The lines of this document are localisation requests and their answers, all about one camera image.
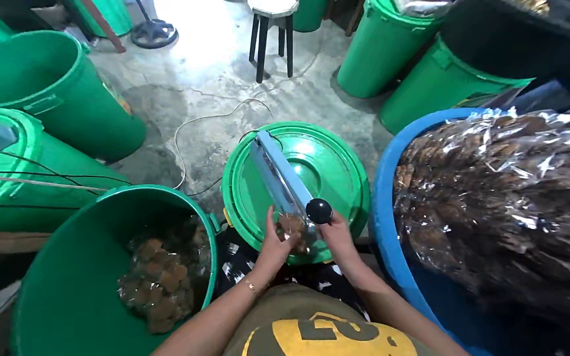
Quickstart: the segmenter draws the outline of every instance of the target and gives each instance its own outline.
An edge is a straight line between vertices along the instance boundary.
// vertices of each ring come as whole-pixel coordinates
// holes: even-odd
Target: t-shirt
[[[335,298],[298,284],[269,289],[241,321],[225,356],[431,356],[416,339],[367,322]]]

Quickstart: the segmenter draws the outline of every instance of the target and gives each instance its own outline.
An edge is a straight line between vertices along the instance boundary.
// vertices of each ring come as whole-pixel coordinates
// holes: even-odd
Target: blue plastic bin
[[[487,315],[469,297],[468,292],[447,276],[426,271],[418,263],[409,263],[401,250],[393,218],[393,182],[401,154],[416,137],[437,128],[446,120],[462,120],[481,108],[456,108],[426,115],[399,132],[382,155],[372,199],[373,230],[379,253],[400,293],[418,311],[439,325],[466,351],[474,356],[517,354],[499,318]]]

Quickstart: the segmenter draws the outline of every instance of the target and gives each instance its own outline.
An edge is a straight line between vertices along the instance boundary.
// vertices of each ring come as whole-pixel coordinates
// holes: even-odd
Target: concrete floor
[[[154,7],[158,17],[177,27],[176,43],[142,49],[124,36],[126,53],[115,53],[102,40],[90,54],[101,75],[148,128],[142,148],[115,163],[115,169],[133,183],[174,187],[182,176],[173,143],[176,128],[192,118],[228,113],[243,99],[257,98],[270,106],[277,121],[310,122],[342,137],[373,182],[378,159],[392,138],[376,119],[385,98],[358,100],[337,86],[337,69],[351,41],[344,30],[327,20],[314,32],[295,32],[294,76],[288,78],[286,59],[277,55],[277,28],[270,28],[265,79],[257,84],[255,64],[248,60],[252,12],[245,1],[155,0]],[[242,134],[270,122],[262,105],[250,103],[229,117],[186,125],[177,140],[187,166],[181,190],[192,194],[206,189],[222,176]],[[194,199],[223,219],[219,183]]]

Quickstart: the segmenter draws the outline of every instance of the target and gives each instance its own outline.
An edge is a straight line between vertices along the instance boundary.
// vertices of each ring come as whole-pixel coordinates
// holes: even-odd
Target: electrical cord
[[[227,114],[218,114],[218,115],[208,115],[208,116],[202,116],[202,117],[198,117],[198,118],[194,118],[191,120],[186,121],[185,123],[182,123],[181,125],[179,125],[179,127],[177,128],[177,130],[175,130],[175,135],[173,137],[173,142],[175,143],[175,149],[177,150],[177,154],[179,156],[179,160],[182,163],[182,179],[179,182],[178,185],[176,185],[173,189],[178,189],[179,187],[181,187],[181,185],[186,181],[186,163],[184,162],[184,157],[182,156],[181,151],[179,150],[179,146],[177,145],[177,134],[179,133],[179,130],[182,129],[182,127],[184,127],[186,124],[190,124],[192,122],[195,122],[197,120],[201,120],[203,118],[215,118],[215,117],[226,117],[226,116],[230,116],[232,115],[243,103],[247,103],[249,101],[257,101],[258,103],[260,103],[261,105],[263,105],[267,111],[269,111],[270,116],[272,117],[272,121],[276,122],[276,118],[274,117],[274,114],[272,113],[272,109],[270,109],[269,106],[267,106],[267,104],[265,104],[263,101],[260,101],[259,99],[255,99],[255,98],[248,98],[245,99],[243,101],[241,101],[239,104],[237,104],[237,106],[234,107],[234,109],[232,111],[230,111]]]
[[[59,184],[59,183],[51,183],[51,182],[41,182],[41,181],[33,181],[31,179],[20,179],[20,178],[10,178],[10,177],[0,177],[0,181],[4,182],[18,182],[18,183],[28,183],[28,184],[35,184],[37,186],[51,186],[51,187],[59,187],[59,188],[72,188],[75,190],[87,190],[87,191],[107,191],[106,188],[95,188],[95,187],[86,187],[86,186],[73,186],[71,184]]]
[[[241,141],[243,140],[243,138],[246,137],[249,133],[257,133],[257,132],[258,132],[258,130],[251,130],[251,131],[248,131],[247,133],[244,133],[244,134],[242,135],[242,137],[239,139],[239,142],[241,142]],[[283,143],[281,142],[281,140],[277,139],[276,136],[272,135],[272,133],[270,133],[269,131],[268,131],[267,133],[270,134],[270,137],[273,138],[274,140],[276,140],[276,141],[281,145],[281,151],[282,151],[282,150],[283,150]],[[216,180],[214,183],[210,184],[210,186],[209,186],[208,188],[206,188],[206,189],[204,189],[204,190],[202,190],[202,191],[200,191],[200,192],[198,192],[198,193],[187,194],[187,196],[196,196],[196,195],[205,193],[205,192],[207,192],[210,188],[214,187],[215,184],[217,184],[217,183],[218,183],[219,181],[221,181],[222,179],[223,179],[223,177],[219,178],[219,179]]]
[[[129,184],[132,186],[133,184],[128,181],[124,181],[122,179],[114,178],[114,177],[107,177],[106,175],[80,175],[80,174],[53,174],[53,173],[38,173],[38,172],[22,172],[18,170],[0,170],[0,174],[31,174],[31,175],[45,175],[48,177],[74,177],[74,178],[106,178],[111,179],[112,181],[122,182]]]
[[[36,164],[36,165],[38,165],[38,166],[40,166],[40,167],[42,167],[42,168],[44,168],[44,169],[46,169],[46,170],[52,172],[53,174],[59,176],[60,178],[66,179],[66,180],[68,180],[69,182],[72,182],[72,183],[76,184],[76,185],[79,186],[79,187],[82,187],[82,186],[83,186],[82,184],[76,182],[75,180],[73,180],[73,179],[71,179],[71,178],[68,178],[68,177],[65,176],[65,175],[59,174],[59,173],[53,171],[52,169],[50,169],[49,167],[47,167],[47,166],[45,166],[45,165],[43,165],[43,164],[41,164],[41,163],[39,163],[39,162],[37,162],[37,161],[35,161],[35,160],[31,160],[30,158],[25,158],[25,157],[22,157],[22,156],[15,155],[14,153],[9,153],[9,152],[4,152],[4,151],[0,151],[0,153],[1,153],[2,155],[14,157],[14,158],[17,158],[17,159],[20,159],[20,160],[24,160],[24,161],[27,161],[27,162]],[[94,192],[94,191],[91,191],[90,189],[86,189],[86,190],[87,190],[88,192],[92,193],[93,195],[96,195],[96,196],[99,195],[98,193],[96,193],[96,192]]]

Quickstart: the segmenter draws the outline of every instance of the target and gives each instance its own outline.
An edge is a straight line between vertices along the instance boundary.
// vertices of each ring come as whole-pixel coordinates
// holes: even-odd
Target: bracelet
[[[257,292],[257,289],[254,288],[254,284],[252,284],[252,282],[250,282],[250,281],[247,280],[247,279],[246,279],[245,281],[246,281],[246,283],[248,284],[248,287],[249,287],[250,289],[252,289],[252,292],[256,293],[256,292]]]

